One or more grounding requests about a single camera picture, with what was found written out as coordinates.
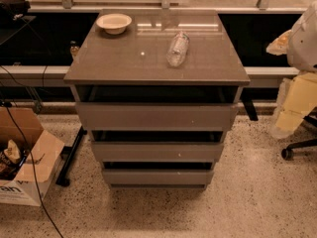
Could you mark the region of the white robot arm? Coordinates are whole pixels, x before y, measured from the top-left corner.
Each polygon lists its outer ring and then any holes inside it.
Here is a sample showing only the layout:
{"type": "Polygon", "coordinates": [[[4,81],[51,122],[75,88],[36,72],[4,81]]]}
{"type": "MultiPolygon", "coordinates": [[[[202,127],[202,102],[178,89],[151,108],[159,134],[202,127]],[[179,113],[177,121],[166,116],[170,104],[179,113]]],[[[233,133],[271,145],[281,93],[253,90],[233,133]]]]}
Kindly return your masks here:
{"type": "Polygon", "coordinates": [[[286,55],[288,64],[299,70],[292,79],[282,80],[272,116],[270,134],[284,139],[317,107],[317,1],[266,51],[271,55],[286,55]]]}

